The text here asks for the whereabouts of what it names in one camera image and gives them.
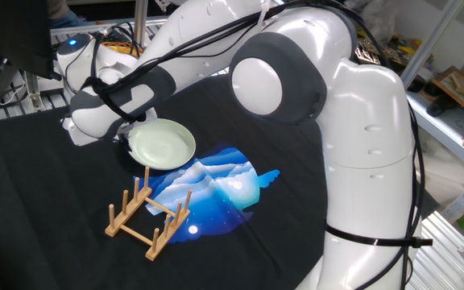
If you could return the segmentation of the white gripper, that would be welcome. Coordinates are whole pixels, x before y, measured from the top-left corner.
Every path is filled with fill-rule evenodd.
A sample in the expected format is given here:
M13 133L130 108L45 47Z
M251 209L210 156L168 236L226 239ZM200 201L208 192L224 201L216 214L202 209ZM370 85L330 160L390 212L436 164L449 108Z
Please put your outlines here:
M72 142L78 147L83 147L85 145L96 143L98 141L98 139L86 135L81 130L79 130L70 117L64 118L61 121L61 124L62 127L68 132L68 135ZM123 150L127 152L132 152L128 138L123 134L118 135L118 145Z

